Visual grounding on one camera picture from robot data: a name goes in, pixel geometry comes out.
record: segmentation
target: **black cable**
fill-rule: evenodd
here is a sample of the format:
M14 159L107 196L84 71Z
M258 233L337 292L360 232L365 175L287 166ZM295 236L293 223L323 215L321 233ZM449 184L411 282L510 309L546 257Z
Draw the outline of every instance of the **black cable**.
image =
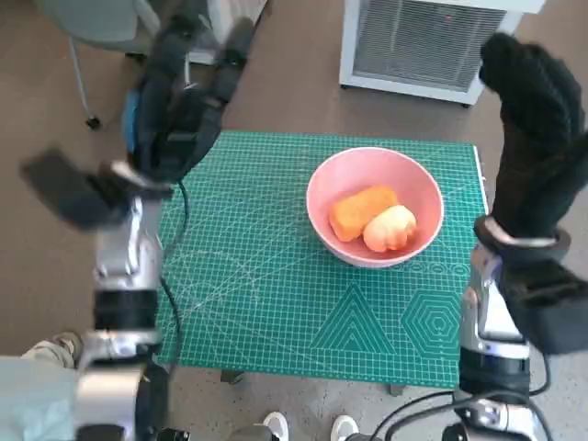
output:
M172 242L170 242L170 244L167 245L167 248L165 248L164 250L164 260L169 258L173 253L175 253L175 250L177 249L179 244L181 244L184 240L184 236L186 235L187 231L187 224L190 220L190 204L187 196L186 187L184 187L184 183L182 181L178 182L177 186L180 188L180 191L182 192L182 199L184 200L184 218L182 219L182 223L180 224L180 226L177 228L177 232L174 235L174 239L172 239Z
M549 363L549 358L545 354L541 354L543 357L543 368L545 370L545 382L540 388L535 390L531 390L529 396L536 397L537 395L541 395L549 390L551 387L551 364Z
M403 404L401 407L399 407L394 412L389 414L386 418L384 418L384 421L382 421L379 424L379 426L376 427L376 430L374 430L374 433L371 434L371 437L369 438L368 441L374 441L376 439L376 436L378 436L379 431L382 430L382 427L384 427L384 425L386 425L392 418L394 418L397 414L402 412L404 409L407 409L411 406L414 406L415 404L418 404L419 402L429 401L429 400L432 400L433 398L446 397L446 396L451 396L451 395L453 395L453 391L446 390L443 392L429 393L428 395L424 395L423 397L419 397L419 398L416 398L412 401L408 401L406 404Z
M466 400L453 401L450 404L444 404L442 406L434 407L433 409L427 409L425 411L420 411L417 413L413 413L412 415L405 416L404 418L400 419L399 421L397 421L389 427L388 431L386 432L386 437L384 439L385 441L391 441L392 437L396 432L402 429L405 425L414 423L415 421L422 420L424 418L436 415L438 413L455 411L456 409L469 406L470 404L473 404L479 400L495 397L496 395L509 395L511 397L517 398L518 400L524 401L525 404L535 413L537 419L541 422L543 430L545 431L547 441L553 441L553 435L551 434L551 430L549 429L547 419L543 412L541 412L541 409L539 409L538 406L528 398L528 396L526 396L523 393L515 392L513 390L492 390L489 392L479 393L477 395L473 395L467 398Z
M177 184L180 187L180 191L182 192L182 199L184 200L184 219L178 227L174 239L172 239L172 242L170 242L167 248L164 249L164 260L170 257L175 252L179 244L181 244L181 242L184 240L184 236L186 235L187 231L187 224L190 219L190 205L188 202L189 199L186 187L184 187L184 183L182 181L178 182ZM169 288L169 285L167 284L167 281L165 281L165 278L163 276L159 277L159 282L161 283L165 295L169 300L169 304L172 307L172 313L174 314L175 321L175 350L173 358L169 363L169 376L171 378L175 374L175 369L177 368L177 364L179 363L180 357L182 355L182 342L184 340L184 336L182 332L180 310L177 306L177 302L175 301L174 293Z
M169 304L172 307L172 312L174 314L175 320L175 350L174 356L169 363L169 377L171 378L175 374L175 368L177 368L177 364L179 363L180 356L182 354L182 322L180 320L180 310L177 307L177 302L175 301L172 290L169 288L169 285L167 285L167 282L165 281L163 276L159 277L159 282L162 284L162 288L165 291L165 295L167 296Z

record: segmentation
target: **bowl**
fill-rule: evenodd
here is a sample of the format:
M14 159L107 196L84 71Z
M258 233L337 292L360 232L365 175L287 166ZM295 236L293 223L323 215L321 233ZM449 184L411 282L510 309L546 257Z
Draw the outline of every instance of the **bowl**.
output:
M417 233L401 250L376 253L362 237L344 243L331 228L329 208L374 185L392 188L416 217ZM341 260L364 268L395 266L421 253L438 235L444 215L441 191L429 172L405 154L380 147L349 149L326 159L309 182L306 210L324 245Z

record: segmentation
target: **orange food item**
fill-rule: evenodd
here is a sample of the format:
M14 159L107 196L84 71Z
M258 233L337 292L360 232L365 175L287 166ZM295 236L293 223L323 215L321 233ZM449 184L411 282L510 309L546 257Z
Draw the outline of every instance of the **orange food item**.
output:
M364 230L364 242L372 251L404 248L416 233L416 218L403 205L386 209L376 216Z
M329 210L329 222L341 242L351 242L372 219L397 204L391 188L373 186L335 203Z

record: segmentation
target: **gray floor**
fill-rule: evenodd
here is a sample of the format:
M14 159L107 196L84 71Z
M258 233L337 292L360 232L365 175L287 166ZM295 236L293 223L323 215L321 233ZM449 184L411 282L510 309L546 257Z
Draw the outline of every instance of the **gray floor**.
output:
M342 91L337 75L343 2L274 3L259 29L252 61L226 118L227 128L474 142L481 150L492 197L502 148L494 96L485 93L476 107L465 110L409 96ZM518 35L547 45L588 85L586 17L584 0L548 0L540 16L524 19ZM0 1L0 350L8 354L21 353L64 327L90 325L91 239L55 220L19 180L17 166L52 141L88 166L121 155L119 114L138 69L119 54L82 50L90 101L106 124L92 133L83 123L67 53L63 35L29 1ZM568 263L585 277L587 209L588 196L583 194L564 222L574 234ZM555 360L556 385L538 400L556 439L588 438L582 411L588 393L587 363L584 354ZM409 388L402 397L392 398L380 385L265 375L252 375L229 387L219 384L218 372L180 368L172 419L198 439L221 440L233 428L280 409L288 416L292 439L324 440L339 413L353 415L370 431L385 413L422 392ZM409 428L399 439L440 439L442 427L451 420L440 417Z

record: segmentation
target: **triangle pattern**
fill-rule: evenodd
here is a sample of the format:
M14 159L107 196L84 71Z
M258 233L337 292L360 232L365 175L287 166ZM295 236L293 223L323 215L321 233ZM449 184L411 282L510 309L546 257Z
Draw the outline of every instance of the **triangle pattern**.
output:
M351 285L339 300L311 347L342 351L394 354L394 348L359 288Z

